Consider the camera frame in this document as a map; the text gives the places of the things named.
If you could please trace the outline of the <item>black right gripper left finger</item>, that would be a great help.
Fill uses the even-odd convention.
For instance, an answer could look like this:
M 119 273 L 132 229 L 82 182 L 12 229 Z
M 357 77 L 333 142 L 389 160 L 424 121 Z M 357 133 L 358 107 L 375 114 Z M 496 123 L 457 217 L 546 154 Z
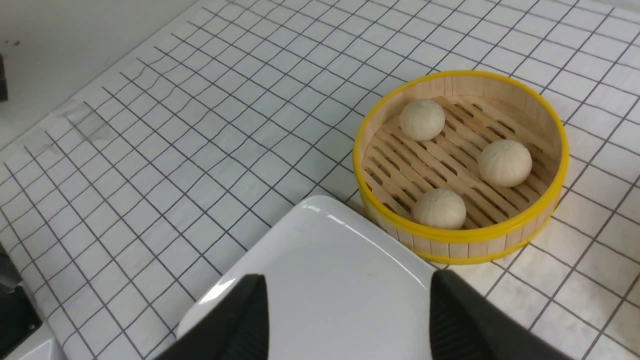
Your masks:
M 266 277 L 249 274 L 158 355 L 158 360 L 267 360 L 270 319 Z

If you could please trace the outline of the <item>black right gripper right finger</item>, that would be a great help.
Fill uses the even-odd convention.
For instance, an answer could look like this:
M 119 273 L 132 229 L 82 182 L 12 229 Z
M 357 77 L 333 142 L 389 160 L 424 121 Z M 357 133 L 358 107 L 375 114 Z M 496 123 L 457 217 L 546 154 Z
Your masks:
M 569 360 L 477 292 L 439 269 L 430 280 L 430 351 L 434 360 Z

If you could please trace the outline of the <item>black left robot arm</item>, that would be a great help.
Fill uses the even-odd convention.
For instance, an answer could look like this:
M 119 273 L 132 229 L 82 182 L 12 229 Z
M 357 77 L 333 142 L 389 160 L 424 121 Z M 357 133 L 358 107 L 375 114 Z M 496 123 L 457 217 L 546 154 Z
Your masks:
M 42 325 L 20 276 L 4 248 L 0 251 L 0 357 L 6 360 Z

